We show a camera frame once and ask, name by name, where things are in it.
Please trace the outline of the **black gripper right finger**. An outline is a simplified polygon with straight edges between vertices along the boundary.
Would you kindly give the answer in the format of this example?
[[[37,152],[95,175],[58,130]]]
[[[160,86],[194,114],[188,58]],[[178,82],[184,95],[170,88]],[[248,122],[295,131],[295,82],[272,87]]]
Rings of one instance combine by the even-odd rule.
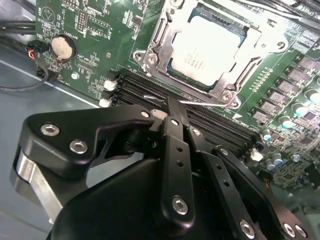
[[[242,143],[246,133],[229,129],[203,111],[181,108],[181,120],[197,160],[219,197],[236,240],[309,240],[301,221],[273,195],[224,143]]]

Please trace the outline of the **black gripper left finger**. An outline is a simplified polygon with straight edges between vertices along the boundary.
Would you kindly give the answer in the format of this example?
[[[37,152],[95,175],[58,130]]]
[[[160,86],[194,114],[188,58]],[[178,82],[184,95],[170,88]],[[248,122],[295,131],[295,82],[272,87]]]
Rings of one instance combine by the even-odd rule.
[[[155,222],[167,233],[186,233],[195,222],[190,147],[182,107],[171,99],[167,105],[164,119],[141,105],[31,115],[22,124],[14,176],[54,225],[77,195],[139,161],[157,160]]]

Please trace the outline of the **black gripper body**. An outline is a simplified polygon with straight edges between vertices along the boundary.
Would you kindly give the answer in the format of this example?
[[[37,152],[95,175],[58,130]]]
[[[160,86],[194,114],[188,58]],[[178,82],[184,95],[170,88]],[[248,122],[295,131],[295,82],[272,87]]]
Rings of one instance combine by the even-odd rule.
[[[53,240],[169,240],[155,221],[160,205],[162,164],[141,160],[71,199],[51,229]],[[238,225],[230,224],[206,180],[193,176],[195,222],[183,240],[236,240]]]

